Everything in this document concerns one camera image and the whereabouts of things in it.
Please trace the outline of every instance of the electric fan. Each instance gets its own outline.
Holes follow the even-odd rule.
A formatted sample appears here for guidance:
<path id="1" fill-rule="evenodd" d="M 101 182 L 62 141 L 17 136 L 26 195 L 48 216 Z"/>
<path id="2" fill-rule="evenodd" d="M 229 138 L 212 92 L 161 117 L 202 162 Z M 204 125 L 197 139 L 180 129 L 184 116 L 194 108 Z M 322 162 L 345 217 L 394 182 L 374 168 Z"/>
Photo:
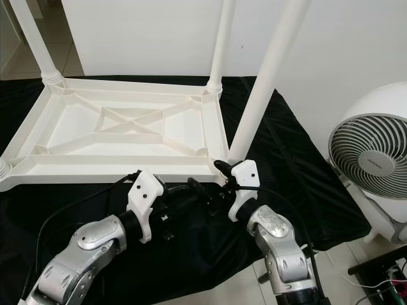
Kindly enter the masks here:
<path id="1" fill-rule="evenodd" d="M 407 242 L 407 82 L 361 98 L 329 140 L 334 166 L 362 189 L 359 204 L 372 226 L 393 243 Z"/>

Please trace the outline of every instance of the fan grille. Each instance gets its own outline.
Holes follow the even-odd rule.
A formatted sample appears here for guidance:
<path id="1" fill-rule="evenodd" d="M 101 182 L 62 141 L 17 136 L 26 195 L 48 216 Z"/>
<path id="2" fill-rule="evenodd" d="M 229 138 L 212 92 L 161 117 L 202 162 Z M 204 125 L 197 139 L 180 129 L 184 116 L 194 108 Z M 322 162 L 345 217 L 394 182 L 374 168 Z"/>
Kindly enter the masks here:
<path id="1" fill-rule="evenodd" d="M 363 152 L 384 155 L 394 167 L 385 175 L 368 173 L 361 167 Z M 407 198 L 407 121 L 389 116 L 353 118 L 335 130 L 330 154 L 337 168 L 361 188 L 386 198 Z"/>

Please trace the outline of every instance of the white fan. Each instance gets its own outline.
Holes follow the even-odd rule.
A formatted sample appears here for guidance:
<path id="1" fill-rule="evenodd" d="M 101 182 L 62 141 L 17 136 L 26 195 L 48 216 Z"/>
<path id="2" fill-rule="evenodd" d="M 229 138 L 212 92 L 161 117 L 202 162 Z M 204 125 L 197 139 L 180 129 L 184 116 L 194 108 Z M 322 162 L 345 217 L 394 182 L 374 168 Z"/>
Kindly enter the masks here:
<path id="1" fill-rule="evenodd" d="M 329 141 L 334 166 L 360 187 L 359 204 L 373 230 L 407 242 L 407 82 L 376 89 L 360 99 Z"/>

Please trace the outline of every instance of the tiled floor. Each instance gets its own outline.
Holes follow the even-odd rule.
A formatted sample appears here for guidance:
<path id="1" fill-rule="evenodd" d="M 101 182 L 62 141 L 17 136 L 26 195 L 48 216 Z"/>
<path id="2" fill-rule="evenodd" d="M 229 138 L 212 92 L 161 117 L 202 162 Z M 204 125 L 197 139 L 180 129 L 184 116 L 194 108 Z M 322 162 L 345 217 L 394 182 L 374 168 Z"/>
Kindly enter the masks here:
<path id="1" fill-rule="evenodd" d="M 62 8 L 47 8 L 44 19 L 37 21 L 37 25 L 53 62 L 62 75 L 84 75 Z M 15 56 L 8 72 L 0 75 L 1 80 L 41 77 L 38 64 L 28 46 L 23 47 Z"/>
<path id="2" fill-rule="evenodd" d="M 44 15 L 45 19 L 38 22 L 38 27 L 57 69 L 62 71 L 64 76 L 82 76 L 83 69 L 64 12 L 61 8 L 48 8 Z M 40 77 L 39 67 L 28 47 L 20 52 L 9 73 L 1 75 L 1 79 Z M 354 276 L 347 275 L 349 267 L 386 253 L 395 247 L 384 238 L 378 237 L 369 245 L 362 240 L 354 240 L 342 243 L 328 252 L 319 253 L 317 255 L 318 270 L 325 294 L 330 298 L 331 304 L 353 305 L 363 297 L 364 292 L 360 287 L 351 285 L 340 275 L 357 283 Z M 265 273 L 265 265 L 263 260 L 260 260 L 212 290 L 160 304 L 274 305 L 276 301 L 270 283 L 260 285 L 257 281 L 257 278 L 263 273 Z M 369 301 L 366 300 L 360 305 L 368 304 Z"/>

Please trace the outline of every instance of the black cloth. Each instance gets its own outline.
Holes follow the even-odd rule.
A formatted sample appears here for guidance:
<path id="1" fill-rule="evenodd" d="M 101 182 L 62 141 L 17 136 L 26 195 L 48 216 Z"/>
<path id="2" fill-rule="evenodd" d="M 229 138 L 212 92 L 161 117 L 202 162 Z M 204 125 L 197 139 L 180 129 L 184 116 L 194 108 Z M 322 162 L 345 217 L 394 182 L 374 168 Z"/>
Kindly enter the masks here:
<path id="1" fill-rule="evenodd" d="M 205 77 L 101 76 L 92 79 L 205 85 Z M 255 78 L 223 78 L 221 110 L 229 145 Z M 43 89 L 39 79 L 0 82 L 0 152 Z M 369 224 L 309 136 L 275 91 L 247 159 L 257 163 L 262 187 L 285 196 L 302 214 L 316 249 L 364 236 Z M 20 185 L 0 193 L 0 304 L 16 304 L 42 222 L 58 207 L 99 191 L 104 184 Z M 82 223 L 124 212 L 130 184 L 122 184 L 64 213 L 46 230 L 43 266 Z M 206 184 L 216 200 L 220 187 Z M 284 202 L 259 193 L 259 201 L 286 216 L 304 244 L 299 222 Z M 92 285 L 84 304 L 152 304 L 219 285 L 261 257 L 254 240 L 227 208 L 184 193 L 166 202 L 170 221 L 151 242 L 115 257 Z"/>

